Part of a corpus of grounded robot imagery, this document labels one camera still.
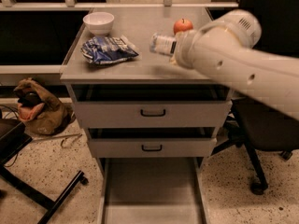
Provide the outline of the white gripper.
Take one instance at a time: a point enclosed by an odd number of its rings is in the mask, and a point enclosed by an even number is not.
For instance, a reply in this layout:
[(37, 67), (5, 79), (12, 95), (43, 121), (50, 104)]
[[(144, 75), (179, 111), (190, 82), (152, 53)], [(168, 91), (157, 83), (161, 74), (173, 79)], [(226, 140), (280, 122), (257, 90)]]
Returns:
[(169, 62), (173, 65), (179, 65), (187, 69), (193, 69), (192, 56), (189, 54), (193, 44), (193, 40), (197, 37), (196, 30), (188, 30), (176, 33), (176, 47), (174, 56)]

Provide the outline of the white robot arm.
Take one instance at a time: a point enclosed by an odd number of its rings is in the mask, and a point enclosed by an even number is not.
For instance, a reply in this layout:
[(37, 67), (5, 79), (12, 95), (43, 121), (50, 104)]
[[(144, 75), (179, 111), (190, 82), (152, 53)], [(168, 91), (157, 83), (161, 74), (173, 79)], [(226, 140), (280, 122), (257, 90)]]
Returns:
[(176, 63), (299, 119), (299, 59), (258, 51), (261, 25), (233, 10), (199, 30), (176, 34)]

